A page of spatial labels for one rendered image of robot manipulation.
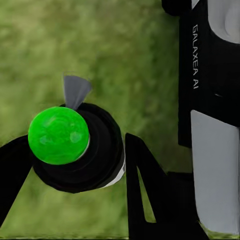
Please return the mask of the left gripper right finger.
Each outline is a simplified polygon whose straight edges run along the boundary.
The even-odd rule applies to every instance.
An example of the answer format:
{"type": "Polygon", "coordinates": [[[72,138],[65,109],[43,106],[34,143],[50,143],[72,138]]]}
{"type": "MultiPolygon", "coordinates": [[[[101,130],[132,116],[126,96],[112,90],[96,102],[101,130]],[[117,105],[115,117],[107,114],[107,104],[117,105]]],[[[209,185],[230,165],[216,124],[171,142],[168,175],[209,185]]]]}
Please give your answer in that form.
{"type": "Polygon", "coordinates": [[[124,145],[129,240],[209,240],[145,142],[126,133],[124,145]],[[145,220],[137,168],[156,223],[145,220]]]}

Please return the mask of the pesticide atomizer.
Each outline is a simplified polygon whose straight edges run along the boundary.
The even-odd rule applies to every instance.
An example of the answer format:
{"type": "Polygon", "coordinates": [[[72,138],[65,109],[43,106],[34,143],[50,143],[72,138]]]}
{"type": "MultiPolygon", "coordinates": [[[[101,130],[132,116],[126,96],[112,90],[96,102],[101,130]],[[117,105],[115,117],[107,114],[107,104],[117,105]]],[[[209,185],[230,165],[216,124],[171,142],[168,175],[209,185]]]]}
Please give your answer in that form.
{"type": "Polygon", "coordinates": [[[65,105],[45,109],[28,129],[34,172],[72,194],[114,185],[126,172],[120,126],[105,109],[83,102],[94,89],[91,82],[65,75],[62,84],[65,105]]]}

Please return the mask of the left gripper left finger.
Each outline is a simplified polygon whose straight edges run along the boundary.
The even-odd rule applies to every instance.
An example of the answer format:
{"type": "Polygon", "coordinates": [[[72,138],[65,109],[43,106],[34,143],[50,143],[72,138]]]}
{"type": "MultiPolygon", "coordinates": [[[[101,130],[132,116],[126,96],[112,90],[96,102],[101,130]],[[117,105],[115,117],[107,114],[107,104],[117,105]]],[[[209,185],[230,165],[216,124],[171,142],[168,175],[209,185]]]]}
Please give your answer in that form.
{"type": "Polygon", "coordinates": [[[0,228],[31,168],[28,135],[0,147],[0,228]]]}

